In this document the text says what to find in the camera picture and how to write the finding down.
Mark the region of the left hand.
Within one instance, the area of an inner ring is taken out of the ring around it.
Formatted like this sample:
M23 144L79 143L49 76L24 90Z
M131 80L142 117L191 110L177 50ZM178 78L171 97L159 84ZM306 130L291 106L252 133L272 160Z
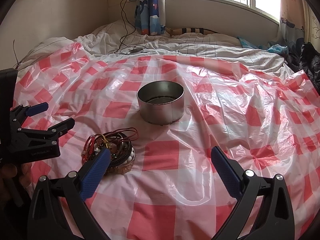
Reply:
M27 187L31 184L32 163L1 167L1 209L7 205L22 206L30 202Z

